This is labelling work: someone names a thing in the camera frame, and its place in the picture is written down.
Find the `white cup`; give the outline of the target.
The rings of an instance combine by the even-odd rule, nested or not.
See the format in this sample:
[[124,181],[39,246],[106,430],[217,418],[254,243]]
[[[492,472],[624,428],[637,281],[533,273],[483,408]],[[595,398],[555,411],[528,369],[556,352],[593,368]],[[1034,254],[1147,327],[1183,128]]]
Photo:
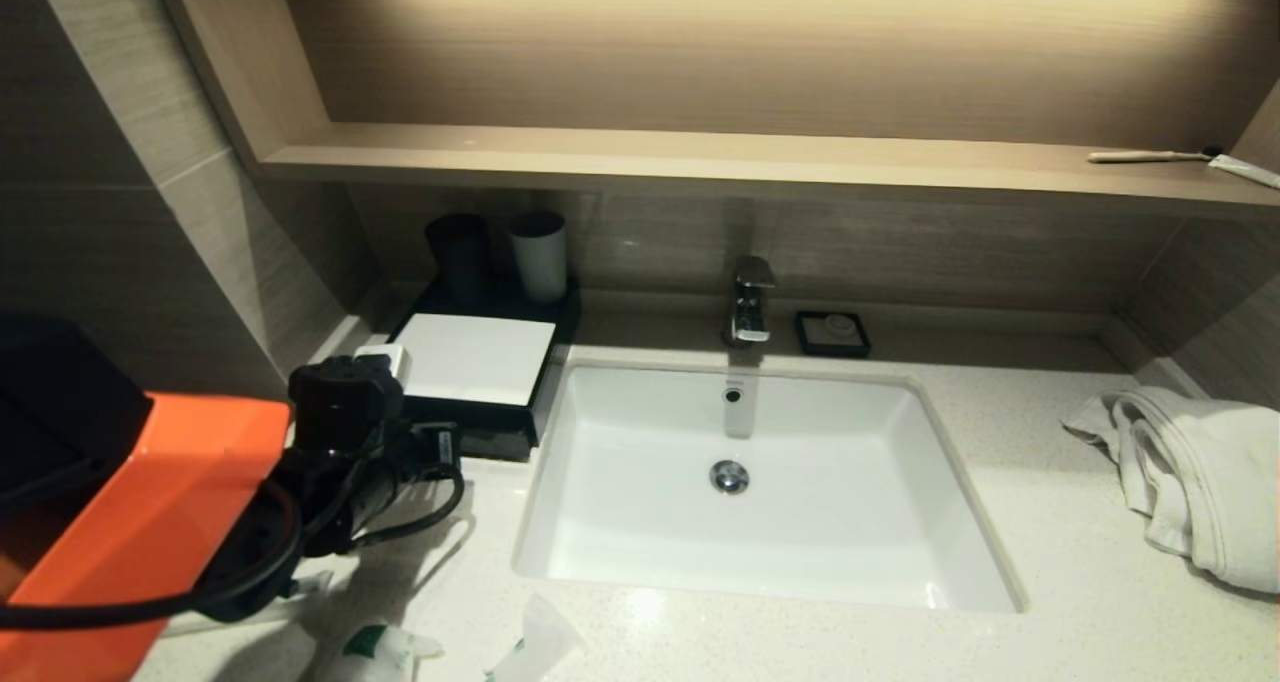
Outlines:
[[552,305],[567,290],[566,221],[557,212],[532,211],[509,221],[515,264],[531,303]]

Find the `beige toothbrush black bristles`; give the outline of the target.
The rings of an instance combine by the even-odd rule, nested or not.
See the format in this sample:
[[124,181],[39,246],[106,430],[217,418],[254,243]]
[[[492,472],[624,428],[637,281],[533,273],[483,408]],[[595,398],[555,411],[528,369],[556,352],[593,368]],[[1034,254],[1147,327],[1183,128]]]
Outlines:
[[1121,152],[1091,152],[1085,161],[1092,164],[1144,164],[1144,163],[1211,163],[1222,154],[1220,146],[1206,146],[1199,152],[1152,152],[1152,150],[1121,150]]

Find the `white crumpled towel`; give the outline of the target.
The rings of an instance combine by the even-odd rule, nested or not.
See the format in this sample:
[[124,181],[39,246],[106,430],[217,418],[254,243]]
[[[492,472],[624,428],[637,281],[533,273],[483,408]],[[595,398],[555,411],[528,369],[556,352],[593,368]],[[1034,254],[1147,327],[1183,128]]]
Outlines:
[[1280,595],[1280,412],[1161,386],[1093,395],[1062,418],[1116,464],[1144,539],[1217,581]]

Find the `translucent packet small green print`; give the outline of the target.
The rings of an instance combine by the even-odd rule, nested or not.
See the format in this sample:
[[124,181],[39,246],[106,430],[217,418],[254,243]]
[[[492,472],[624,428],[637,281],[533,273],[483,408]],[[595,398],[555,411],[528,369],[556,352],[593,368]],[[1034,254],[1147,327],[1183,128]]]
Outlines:
[[484,682],[548,682],[562,662],[585,649],[573,623],[550,601],[534,595],[524,609],[520,638],[485,672]]

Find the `light wooden wall shelf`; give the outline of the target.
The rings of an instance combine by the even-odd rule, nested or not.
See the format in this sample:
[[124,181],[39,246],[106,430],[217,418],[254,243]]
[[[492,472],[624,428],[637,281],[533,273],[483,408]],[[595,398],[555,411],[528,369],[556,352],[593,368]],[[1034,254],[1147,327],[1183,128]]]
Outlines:
[[274,179],[1266,220],[1280,0],[164,0]]

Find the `black box white lid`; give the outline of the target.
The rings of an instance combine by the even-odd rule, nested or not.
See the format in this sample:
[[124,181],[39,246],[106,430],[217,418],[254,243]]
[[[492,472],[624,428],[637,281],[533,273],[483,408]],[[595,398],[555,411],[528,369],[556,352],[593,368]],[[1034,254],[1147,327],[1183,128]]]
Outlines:
[[488,430],[535,430],[540,445],[582,313],[579,282],[534,305],[517,280],[497,282],[477,308],[433,282],[390,331],[411,354],[404,418]]

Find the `black square soap dish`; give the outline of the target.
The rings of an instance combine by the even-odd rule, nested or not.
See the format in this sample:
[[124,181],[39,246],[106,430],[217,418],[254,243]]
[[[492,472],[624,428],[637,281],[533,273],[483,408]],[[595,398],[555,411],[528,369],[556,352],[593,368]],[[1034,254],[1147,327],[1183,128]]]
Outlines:
[[865,331],[865,328],[858,313],[842,313],[842,316],[849,316],[851,319],[855,319],[855,322],[858,322],[858,331],[861,337],[861,343],[859,345],[817,345],[806,339],[805,319],[828,316],[828,313],[838,313],[838,312],[818,312],[818,310],[799,310],[799,312],[795,313],[794,322],[796,328],[796,335],[799,345],[804,351],[804,353],[810,354],[810,357],[854,358],[854,360],[868,358],[869,354],[872,353],[873,345],[870,343],[868,331]]

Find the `black cup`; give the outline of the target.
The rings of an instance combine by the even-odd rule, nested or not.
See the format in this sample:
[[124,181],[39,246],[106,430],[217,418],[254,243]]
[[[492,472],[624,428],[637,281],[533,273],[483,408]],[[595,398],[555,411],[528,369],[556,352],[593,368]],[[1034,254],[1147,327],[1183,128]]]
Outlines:
[[470,212],[445,214],[426,223],[424,235],[451,299],[461,307],[484,303],[493,276],[490,235],[484,218]]

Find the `chrome faucet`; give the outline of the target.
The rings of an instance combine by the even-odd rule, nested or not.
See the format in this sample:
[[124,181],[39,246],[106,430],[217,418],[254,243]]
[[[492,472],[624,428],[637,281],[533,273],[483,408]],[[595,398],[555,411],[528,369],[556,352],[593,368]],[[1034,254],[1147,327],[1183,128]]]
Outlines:
[[773,269],[759,255],[741,255],[730,275],[728,317],[722,331],[727,348],[746,348],[771,340],[767,328],[767,290],[777,285]]

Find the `black drawer of box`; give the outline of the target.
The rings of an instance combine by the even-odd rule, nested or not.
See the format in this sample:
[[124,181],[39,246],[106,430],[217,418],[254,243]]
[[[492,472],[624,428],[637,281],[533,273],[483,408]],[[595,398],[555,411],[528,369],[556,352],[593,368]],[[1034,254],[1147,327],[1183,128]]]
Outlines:
[[539,447],[535,430],[463,427],[460,439],[463,457],[512,463],[529,463],[532,450]]

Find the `white rectangular sink basin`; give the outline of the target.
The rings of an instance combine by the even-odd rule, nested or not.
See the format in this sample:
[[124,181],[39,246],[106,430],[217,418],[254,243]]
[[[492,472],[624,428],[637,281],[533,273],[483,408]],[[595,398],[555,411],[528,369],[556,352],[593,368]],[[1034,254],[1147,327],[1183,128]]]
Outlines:
[[[745,464],[739,495],[712,464]],[[576,366],[515,550],[535,580],[1016,614],[920,392],[879,377]]]

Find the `white packet green label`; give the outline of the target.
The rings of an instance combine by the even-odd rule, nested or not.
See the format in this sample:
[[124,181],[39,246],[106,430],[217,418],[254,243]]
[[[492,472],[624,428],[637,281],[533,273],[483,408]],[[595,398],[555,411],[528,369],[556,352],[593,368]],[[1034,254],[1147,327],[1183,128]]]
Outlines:
[[413,682],[419,662],[444,651],[435,638],[375,621],[347,636],[315,682]]

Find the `small white toothpaste tube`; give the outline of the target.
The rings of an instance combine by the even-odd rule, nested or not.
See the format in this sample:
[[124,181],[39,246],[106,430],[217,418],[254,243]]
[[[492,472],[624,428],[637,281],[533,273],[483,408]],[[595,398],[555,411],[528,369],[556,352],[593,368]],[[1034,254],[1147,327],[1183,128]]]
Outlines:
[[1242,161],[1242,159],[1231,157],[1231,155],[1215,155],[1215,157],[1210,159],[1208,168],[1231,173],[1231,175],[1252,180],[1253,184],[1271,187],[1271,189],[1280,189],[1280,173],[1266,170],[1266,168],[1260,168],[1257,164]]

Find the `long clear toothbrush packet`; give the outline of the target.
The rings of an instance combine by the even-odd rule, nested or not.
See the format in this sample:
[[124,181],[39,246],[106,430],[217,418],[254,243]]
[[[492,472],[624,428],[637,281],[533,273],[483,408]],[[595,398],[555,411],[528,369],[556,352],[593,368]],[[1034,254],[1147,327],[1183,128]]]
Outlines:
[[215,621],[197,612],[187,612],[184,614],[175,615],[168,622],[165,630],[160,633],[160,637],[173,638],[186,635],[205,633],[227,627],[259,626],[294,619],[303,612],[316,607],[325,598],[326,591],[332,585],[332,580],[333,573],[330,571],[323,571],[319,575],[293,580],[291,582],[291,594],[288,596],[273,600],[261,612],[248,615],[241,621]]

